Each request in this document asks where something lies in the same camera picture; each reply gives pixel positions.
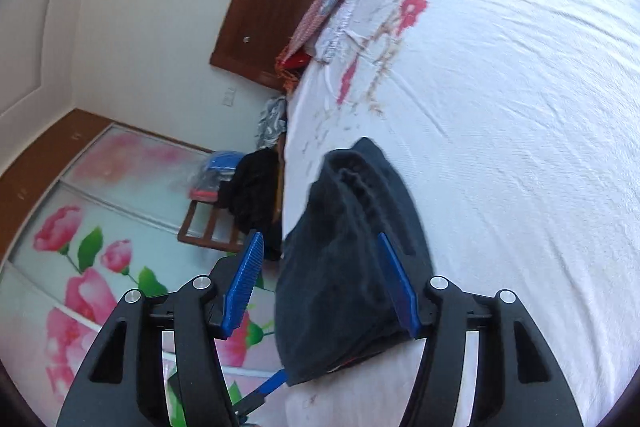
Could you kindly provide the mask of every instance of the power outlet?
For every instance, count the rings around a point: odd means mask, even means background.
[[[229,87],[225,91],[225,98],[222,99],[222,105],[232,107],[234,105],[234,98],[236,97],[236,88]]]

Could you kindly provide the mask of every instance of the silver bolt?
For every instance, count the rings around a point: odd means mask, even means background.
[[[206,275],[201,275],[193,280],[193,287],[196,288],[196,290],[204,290],[204,288],[208,288],[209,286],[211,286],[211,279]]]
[[[138,302],[142,297],[142,293],[138,290],[129,290],[127,294],[124,296],[124,299],[129,303],[133,304],[134,302]]]
[[[449,286],[449,281],[447,281],[444,277],[431,277],[430,280],[431,286],[436,288],[436,290],[444,290]]]
[[[500,292],[500,300],[507,304],[513,304],[516,301],[516,294],[509,290],[502,290]]]

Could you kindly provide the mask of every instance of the pink flower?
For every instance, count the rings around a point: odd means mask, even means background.
[[[51,214],[33,237],[38,251],[58,251],[76,235],[82,222],[82,209],[77,205],[63,206]]]
[[[231,333],[226,341],[216,342],[216,351],[221,365],[230,365],[232,367],[242,367],[244,357],[249,346],[247,346],[247,335],[249,332],[249,314],[244,312],[240,326]]]
[[[340,94],[338,95],[338,105],[342,105],[344,99],[347,97],[347,93],[351,87],[351,81],[353,80],[353,75],[356,72],[356,65],[358,64],[358,55],[353,59],[351,65],[347,68],[340,80]]]
[[[65,306],[94,323],[103,325],[116,304],[107,281],[94,268],[66,282]]]
[[[129,273],[131,263],[131,241],[124,239],[111,243],[107,250],[100,256],[100,263],[105,268],[116,273]]]
[[[64,401],[95,335],[95,331],[57,308],[53,308],[47,315],[45,371],[53,394],[60,403]]]
[[[413,26],[418,20],[418,15],[426,10],[427,0],[403,0],[400,6],[400,23],[396,30],[399,36],[409,26]]]

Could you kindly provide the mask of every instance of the bed sheet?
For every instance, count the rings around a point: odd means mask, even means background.
[[[638,28],[640,0],[360,0],[290,100],[285,235],[322,156],[370,137],[414,197],[436,272],[513,289],[597,425],[640,364]],[[293,387],[289,425],[397,426],[421,350]]]

